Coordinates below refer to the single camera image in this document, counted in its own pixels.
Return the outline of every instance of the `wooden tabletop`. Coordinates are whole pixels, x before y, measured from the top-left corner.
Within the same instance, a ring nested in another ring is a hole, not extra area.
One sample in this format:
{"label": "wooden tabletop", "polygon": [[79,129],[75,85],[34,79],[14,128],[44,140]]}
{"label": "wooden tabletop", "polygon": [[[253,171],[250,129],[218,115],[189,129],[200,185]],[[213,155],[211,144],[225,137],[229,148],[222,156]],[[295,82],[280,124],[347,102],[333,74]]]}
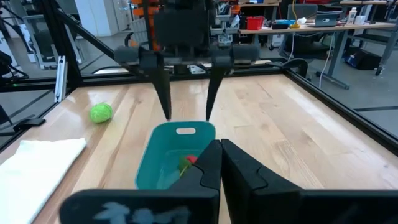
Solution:
{"label": "wooden tabletop", "polygon": [[375,24],[364,24],[364,25],[345,25],[335,27],[309,27],[308,25],[301,25],[298,29],[261,29],[261,30],[239,30],[241,34],[284,34],[293,32],[323,32],[323,31],[338,31],[338,30],[349,30],[349,29],[377,29],[377,28],[390,28],[394,27],[395,24],[386,22],[377,22]]}
{"label": "wooden tabletop", "polygon": [[[208,80],[172,82],[172,120],[204,120]],[[107,102],[108,123],[88,119]],[[154,127],[165,122],[151,84],[79,88],[0,154],[19,141],[85,138],[71,166],[34,223],[57,223],[58,208],[83,189],[135,189],[134,178]],[[284,75],[226,78],[210,122],[274,172],[305,189],[396,189],[398,158]],[[224,195],[220,223],[229,223]]]}
{"label": "wooden tabletop", "polygon": [[361,5],[386,5],[387,1],[341,1],[341,5],[352,5],[352,6],[361,6]]}

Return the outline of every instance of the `blue object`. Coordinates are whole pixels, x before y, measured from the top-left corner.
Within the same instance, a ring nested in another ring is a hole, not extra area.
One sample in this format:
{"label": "blue object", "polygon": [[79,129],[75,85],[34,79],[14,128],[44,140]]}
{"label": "blue object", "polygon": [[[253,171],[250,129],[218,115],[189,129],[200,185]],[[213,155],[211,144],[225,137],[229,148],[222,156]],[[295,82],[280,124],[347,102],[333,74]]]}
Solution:
{"label": "blue object", "polygon": [[215,127],[205,121],[167,122],[159,125],[153,130],[141,159],[136,176],[137,189],[169,188],[180,178],[180,157],[199,157],[215,137]]}
{"label": "blue object", "polygon": [[277,19],[275,20],[276,24],[288,24],[288,25],[292,25],[295,20],[294,19]]}

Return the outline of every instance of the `bottle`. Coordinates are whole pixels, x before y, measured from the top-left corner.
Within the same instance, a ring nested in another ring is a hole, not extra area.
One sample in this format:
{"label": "bottle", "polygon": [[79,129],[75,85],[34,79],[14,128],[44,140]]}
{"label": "bottle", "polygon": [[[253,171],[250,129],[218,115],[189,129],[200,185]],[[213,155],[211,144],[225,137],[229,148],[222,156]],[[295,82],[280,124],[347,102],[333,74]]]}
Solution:
{"label": "bottle", "polygon": [[352,10],[348,13],[347,24],[354,24],[356,16],[356,7],[353,7]]}

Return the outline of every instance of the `white towel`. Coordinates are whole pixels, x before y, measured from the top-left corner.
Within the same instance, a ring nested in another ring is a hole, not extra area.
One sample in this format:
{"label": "white towel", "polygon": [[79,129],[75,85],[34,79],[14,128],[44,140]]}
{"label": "white towel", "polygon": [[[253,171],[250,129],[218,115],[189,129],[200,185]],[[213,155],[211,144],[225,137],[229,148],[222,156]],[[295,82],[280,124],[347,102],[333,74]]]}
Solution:
{"label": "white towel", "polygon": [[0,223],[31,223],[85,146],[83,138],[21,141],[0,166]]}

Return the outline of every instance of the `red object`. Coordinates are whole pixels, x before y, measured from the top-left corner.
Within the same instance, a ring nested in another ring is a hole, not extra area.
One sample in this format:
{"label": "red object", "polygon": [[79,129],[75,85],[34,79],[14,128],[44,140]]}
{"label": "red object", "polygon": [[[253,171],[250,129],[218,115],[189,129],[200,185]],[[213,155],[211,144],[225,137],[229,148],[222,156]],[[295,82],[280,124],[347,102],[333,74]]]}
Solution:
{"label": "red object", "polygon": [[248,17],[247,18],[247,26],[248,30],[259,30],[262,27],[262,22],[264,22],[264,18],[261,16],[257,17]]}
{"label": "red object", "polygon": [[186,156],[185,157],[188,161],[190,161],[192,164],[194,164],[197,161],[197,157],[196,156]]}

